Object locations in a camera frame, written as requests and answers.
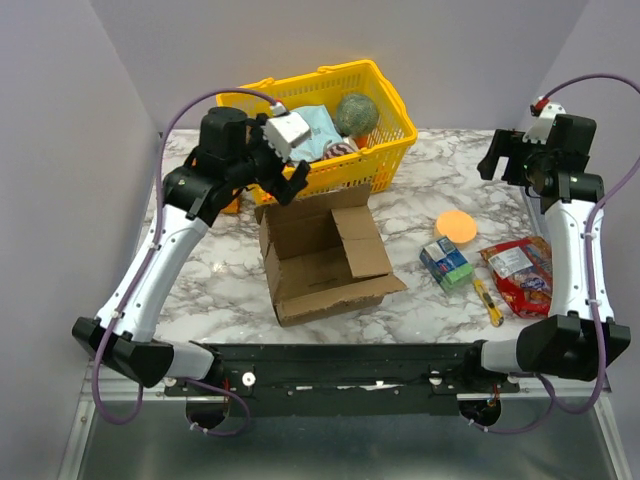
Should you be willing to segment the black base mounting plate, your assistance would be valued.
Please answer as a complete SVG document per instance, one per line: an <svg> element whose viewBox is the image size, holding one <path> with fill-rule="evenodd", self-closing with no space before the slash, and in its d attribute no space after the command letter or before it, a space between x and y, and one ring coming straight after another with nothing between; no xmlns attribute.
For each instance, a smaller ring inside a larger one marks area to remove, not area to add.
<svg viewBox="0 0 640 480"><path fill-rule="evenodd" d="M478 343L215 344L212 381L255 417L457 415L465 396L518 385L480 367Z"/></svg>

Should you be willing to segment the brown cardboard express box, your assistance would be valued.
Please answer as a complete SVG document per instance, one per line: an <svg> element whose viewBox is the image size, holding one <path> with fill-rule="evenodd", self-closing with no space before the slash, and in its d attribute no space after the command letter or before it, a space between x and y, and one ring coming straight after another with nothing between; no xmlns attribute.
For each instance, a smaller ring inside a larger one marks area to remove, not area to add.
<svg viewBox="0 0 640 480"><path fill-rule="evenodd" d="M255 209L278 324L292 327L373 307L407 289L368 207L367 185Z"/></svg>

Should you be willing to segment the red snack bag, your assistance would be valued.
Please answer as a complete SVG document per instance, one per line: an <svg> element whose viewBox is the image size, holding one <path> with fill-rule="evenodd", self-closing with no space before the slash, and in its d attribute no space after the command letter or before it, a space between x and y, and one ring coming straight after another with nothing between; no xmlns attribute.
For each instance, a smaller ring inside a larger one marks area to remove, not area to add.
<svg viewBox="0 0 640 480"><path fill-rule="evenodd" d="M553 292L552 255L540 236L484 248L479 254L511 311L520 318L548 315Z"/></svg>

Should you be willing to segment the yellow plastic shopping basket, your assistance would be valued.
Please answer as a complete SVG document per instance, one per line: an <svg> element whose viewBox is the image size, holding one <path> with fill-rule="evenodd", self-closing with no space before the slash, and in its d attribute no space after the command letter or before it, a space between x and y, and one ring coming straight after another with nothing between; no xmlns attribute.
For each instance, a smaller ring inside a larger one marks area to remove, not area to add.
<svg viewBox="0 0 640 480"><path fill-rule="evenodd" d="M365 184L373 193L388 189L418 137L400 94L369 59L321 66L312 73L279 80L269 77L244 87L280 100L290 110L323 105L334 114L351 93L367 95L378 108L379 120L366 144L354 154L312 163L308 185L298 198Z"/></svg>

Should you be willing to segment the pink brown striped pouch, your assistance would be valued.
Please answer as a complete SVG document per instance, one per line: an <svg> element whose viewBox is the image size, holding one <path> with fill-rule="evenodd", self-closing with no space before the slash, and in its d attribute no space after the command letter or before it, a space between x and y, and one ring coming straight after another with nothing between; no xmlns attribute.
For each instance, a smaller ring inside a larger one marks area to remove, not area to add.
<svg viewBox="0 0 640 480"><path fill-rule="evenodd" d="M337 157L341 157L344 155L349 155L356 153L357 149L354 148L350 143L345 141L340 142L330 142L328 141L323 147L323 154L321 160L329 160Z"/></svg>

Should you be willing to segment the aluminium rail frame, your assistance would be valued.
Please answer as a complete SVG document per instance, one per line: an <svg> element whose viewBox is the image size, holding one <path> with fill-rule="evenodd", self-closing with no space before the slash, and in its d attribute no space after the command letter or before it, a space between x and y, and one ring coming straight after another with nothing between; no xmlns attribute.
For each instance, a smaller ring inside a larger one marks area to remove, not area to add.
<svg viewBox="0 0 640 480"><path fill-rule="evenodd" d="M635 479L613 396L580 416L555 411L536 430L548 398L534 381L501 398L495 434L458 416L278 417L248 432L210 438L189 429L185 403L161 388L136 420L114 426L83 392L63 479Z"/></svg>

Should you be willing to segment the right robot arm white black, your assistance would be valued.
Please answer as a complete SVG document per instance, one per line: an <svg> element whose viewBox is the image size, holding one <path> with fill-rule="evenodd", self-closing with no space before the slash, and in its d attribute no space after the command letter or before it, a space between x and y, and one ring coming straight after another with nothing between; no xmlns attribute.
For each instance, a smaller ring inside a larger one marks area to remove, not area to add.
<svg viewBox="0 0 640 480"><path fill-rule="evenodd" d="M505 157L503 181L537 194L551 244L553 290L545 319L514 340L483 343L480 357L461 365L461 382L471 391L485 390L497 373L591 381L630 344L630 330L616 323L604 281L604 213L598 207L604 182L586 171L596 129L586 117L539 116L527 132L496 130L478 165L481 178L490 180Z"/></svg>

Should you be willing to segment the green melon ball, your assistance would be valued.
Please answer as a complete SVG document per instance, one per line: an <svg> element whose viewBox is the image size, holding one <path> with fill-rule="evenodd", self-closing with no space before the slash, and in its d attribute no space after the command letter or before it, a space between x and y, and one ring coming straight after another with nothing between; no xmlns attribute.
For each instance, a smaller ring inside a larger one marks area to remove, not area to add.
<svg viewBox="0 0 640 480"><path fill-rule="evenodd" d="M362 93L347 94L338 104L335 125L343 136L369 135L379 120L375 102Z"/></svg>

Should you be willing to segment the orange snack bag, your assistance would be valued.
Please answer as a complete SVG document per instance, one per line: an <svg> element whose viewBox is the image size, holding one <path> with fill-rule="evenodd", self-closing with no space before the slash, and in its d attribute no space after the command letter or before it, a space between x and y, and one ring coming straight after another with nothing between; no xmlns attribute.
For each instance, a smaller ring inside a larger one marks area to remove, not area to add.
<svg viewBox="0 0 640 480"><path fill-rule="evenodd" d="M241 192L236 191L234 193L234 197L232 201L221 210L221 213L236 215L240 212L240 205L241 205Z"/></svg>

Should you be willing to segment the light blue chips bag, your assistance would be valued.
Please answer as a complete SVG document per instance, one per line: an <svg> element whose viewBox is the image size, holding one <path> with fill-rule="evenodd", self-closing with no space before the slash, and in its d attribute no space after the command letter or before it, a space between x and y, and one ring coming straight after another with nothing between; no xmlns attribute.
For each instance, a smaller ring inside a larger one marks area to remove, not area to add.
<svg viewBox="0 0 640 480"><path fill-rule="evenodd" d="M325 105L301 106L294 109L294 112L309 125L311 136L292 150L289 157L292 162L311 163L320 160L327 144L332 145L342 141Z"/></svg>

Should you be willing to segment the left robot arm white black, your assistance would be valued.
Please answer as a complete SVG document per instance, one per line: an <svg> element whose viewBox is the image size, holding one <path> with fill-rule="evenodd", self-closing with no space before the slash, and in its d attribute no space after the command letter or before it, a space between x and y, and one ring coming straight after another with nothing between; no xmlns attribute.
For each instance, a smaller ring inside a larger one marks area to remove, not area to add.
<svg viewBox="0 0 640 480"><path fill-rule="evenodd" d="M160 205L120 284L94 317L80 317L72 328L96 364L144 387L165 377L187 377L201 395L220 387L222 372L212 349L155 340L160 311L192 250L243 189L256 184L287 205L306 187L307 162L291 177L283 170L292 150L310 136L297 112L274 108L250 118L232 107L208 111L198 144L164 177Z"/></svg>

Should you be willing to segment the round orange sponge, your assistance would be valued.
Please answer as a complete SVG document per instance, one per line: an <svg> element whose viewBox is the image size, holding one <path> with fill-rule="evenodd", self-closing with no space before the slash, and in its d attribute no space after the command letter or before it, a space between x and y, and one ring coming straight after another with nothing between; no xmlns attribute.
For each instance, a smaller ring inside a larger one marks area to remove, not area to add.
<svg viewBox="0 0 640 480"><path fill-rule="evenodd" d="M441 213L435 220L435 238L447 237L457 247L469 245L477 234L476 221L464 211L449 210Z"/></svg>

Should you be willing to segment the yellow utility knife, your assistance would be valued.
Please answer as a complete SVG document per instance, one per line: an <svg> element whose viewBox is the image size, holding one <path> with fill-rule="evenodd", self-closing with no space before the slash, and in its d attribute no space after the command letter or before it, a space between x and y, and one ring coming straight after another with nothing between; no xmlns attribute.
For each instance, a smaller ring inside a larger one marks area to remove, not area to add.
<svg viewBox="0 0 640 480"><path fill-rule="evenodd" d="M474 278L473 287L476 293L478 294L480 300L483 305L487 309L487 312L490 317L490 322L494 327L500 327L504 322L504 316L502 312L497 307L495 301L491 297L488 288L484 284L484 282L479 278Z"/></svg>

